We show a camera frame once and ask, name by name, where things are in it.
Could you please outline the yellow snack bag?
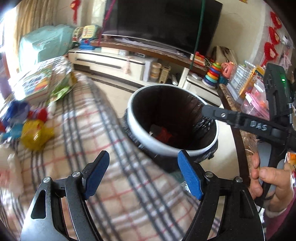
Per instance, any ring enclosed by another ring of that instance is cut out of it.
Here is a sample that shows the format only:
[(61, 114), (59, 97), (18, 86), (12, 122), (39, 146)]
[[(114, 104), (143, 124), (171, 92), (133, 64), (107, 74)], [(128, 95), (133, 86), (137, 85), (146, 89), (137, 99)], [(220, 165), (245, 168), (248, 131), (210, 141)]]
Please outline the yellow snack bag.
[(22, 128), (21, 142), (25, 148), (38, 152), (54, 136), (54, 129), (47, 127), (43, 121), (28, 120)]

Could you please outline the red chip bag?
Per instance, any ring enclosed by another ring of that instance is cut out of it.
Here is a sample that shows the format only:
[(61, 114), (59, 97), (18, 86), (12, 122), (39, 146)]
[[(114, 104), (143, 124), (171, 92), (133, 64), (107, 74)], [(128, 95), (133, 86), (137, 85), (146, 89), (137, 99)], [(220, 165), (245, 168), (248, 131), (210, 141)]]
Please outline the red chip bag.
[(167, 144), (173, 137), (173, 135), (169, 133), (166, 128), (156, 125), (151, 126), (149, 130), (149, 135), (165, 144)]

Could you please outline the white trash bin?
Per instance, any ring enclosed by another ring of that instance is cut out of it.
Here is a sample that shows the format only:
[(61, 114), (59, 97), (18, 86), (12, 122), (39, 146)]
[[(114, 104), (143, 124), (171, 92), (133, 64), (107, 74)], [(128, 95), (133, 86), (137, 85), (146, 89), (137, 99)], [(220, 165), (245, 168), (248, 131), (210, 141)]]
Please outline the white trash bin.
[[(192, 157), (199, 156), (218, 145), (218, 124), (203, 116), (205, 105), (201, 97), (173, 85), (145, 86), (129, 98), (126, 122), (132, 136), (154, 154), (176, 157), (186, 150)], [(149, 135), (152, 125), (173, 135), (167, 144)]]

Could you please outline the pink plastic storage box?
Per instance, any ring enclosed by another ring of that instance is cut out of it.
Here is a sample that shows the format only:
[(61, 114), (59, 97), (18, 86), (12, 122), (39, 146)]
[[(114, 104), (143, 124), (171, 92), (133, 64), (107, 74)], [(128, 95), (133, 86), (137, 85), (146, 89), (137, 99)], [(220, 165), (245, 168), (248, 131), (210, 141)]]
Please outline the pink plastic storage box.
[(269, 107), (266, 99), (264, 83), (257, 79), (251, 92), (247, 92), (241, 105), (241, 111), (245, 114), (269, 120)]

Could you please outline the blue crumpled wrapper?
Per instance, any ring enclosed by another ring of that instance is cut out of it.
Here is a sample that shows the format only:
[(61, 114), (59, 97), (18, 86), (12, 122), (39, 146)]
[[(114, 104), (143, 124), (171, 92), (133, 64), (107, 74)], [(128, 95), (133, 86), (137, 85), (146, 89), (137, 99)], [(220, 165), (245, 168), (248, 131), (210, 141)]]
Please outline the blue crumpled wrapper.
[(5, 127), (13, 126), (15, 123), (23, 123), (30, 110), (30, 104), (23, 100), (10, 101), (1, 112), (1, 122)]

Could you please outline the green snack wrapper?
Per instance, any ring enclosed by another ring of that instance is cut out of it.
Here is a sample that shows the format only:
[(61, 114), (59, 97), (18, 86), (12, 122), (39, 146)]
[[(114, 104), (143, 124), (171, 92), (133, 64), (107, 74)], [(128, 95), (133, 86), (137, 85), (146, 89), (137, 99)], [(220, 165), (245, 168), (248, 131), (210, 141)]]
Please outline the green snack wrapper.
[(73, 71), (67, 73), (65, 77), (55, 86), (51, 92), (49, 102), (56, 102), (68, 94), (77, 83), (77, 78)]

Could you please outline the black television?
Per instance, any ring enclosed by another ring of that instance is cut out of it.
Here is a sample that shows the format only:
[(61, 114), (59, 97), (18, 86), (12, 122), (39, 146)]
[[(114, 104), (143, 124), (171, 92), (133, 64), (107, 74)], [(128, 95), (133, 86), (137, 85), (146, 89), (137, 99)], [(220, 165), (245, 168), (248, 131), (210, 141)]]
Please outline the black television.
[(205, 55), (220, 19), (222, 3), (199, 0), (107, 1), (104, 35), (149, 40)]

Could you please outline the white TV cabinet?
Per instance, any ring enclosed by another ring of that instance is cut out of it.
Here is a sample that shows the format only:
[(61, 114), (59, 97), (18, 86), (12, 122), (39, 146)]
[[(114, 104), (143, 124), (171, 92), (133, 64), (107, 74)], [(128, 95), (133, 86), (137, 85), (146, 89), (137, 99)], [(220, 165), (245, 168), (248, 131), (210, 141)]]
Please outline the white TV cabinet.
[(221, 105), (217, 91), (206, 86), (198, 75), (194, 75), (186, 67), (180, 67), (167, 61), (161, 61), (153, 57), (142, 58), (131, 54), (122, 56), (82, 49), (70, 50), (68, 59), (74, 64), (76, 70), (104, 76), (134, 87), (159, 83), (159, 79), (151, 78), (153, 68), (170, 67), (171, 70), (166, 83), (189, 90), (203, 98), (208, 104)]

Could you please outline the teal covered furniture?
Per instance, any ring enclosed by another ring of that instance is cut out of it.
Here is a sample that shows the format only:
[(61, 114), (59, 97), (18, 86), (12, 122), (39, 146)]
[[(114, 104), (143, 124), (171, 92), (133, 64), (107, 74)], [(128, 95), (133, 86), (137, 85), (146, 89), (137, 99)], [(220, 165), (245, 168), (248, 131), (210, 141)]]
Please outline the teal covered furniture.
[(20, 70), (65, 55), (72, 46), (73, 32), (73, 27), (60, 24), (44, 26), (22, 36), (18, 49)]

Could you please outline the yellow toy cash register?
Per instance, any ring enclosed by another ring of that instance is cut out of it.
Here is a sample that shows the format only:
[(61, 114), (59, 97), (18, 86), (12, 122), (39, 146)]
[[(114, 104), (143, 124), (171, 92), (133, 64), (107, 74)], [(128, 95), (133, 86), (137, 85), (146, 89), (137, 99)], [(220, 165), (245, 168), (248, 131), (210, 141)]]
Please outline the yellow toy cash register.
[(98, 40), (101, 27), (98, 25), (87, 25), (83, 28), (80, 42), (80, 49), (82, 50), (94, 50), (95, 46), (91, 44), (91, 41)]

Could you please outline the beige curtain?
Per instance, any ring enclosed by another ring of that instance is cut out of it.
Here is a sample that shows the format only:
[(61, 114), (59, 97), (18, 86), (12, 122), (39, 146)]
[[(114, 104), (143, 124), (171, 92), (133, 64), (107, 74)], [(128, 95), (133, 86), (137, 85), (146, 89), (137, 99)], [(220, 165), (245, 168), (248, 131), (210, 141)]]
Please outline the beige curtain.
[(16, 6), (16, 49), (22, 37), (38, 28), (55, 25), (55, 12), (58, 1), (27, 0)]

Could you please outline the red hanging knot ornament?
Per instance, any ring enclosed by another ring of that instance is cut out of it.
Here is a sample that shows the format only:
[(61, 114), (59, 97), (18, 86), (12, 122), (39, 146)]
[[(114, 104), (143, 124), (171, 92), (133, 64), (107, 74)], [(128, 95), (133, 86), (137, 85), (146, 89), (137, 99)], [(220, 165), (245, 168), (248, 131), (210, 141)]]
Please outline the red hanging knot ornament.
[(81, 0), (73, 0), (70, 3), (70, 9), (72, 9), (72, 11), (73, 11), (73, 23), (74, 23), (74, 25), (77, 24), (78, 8), (79, 8), (80, 4), (81, 4)]

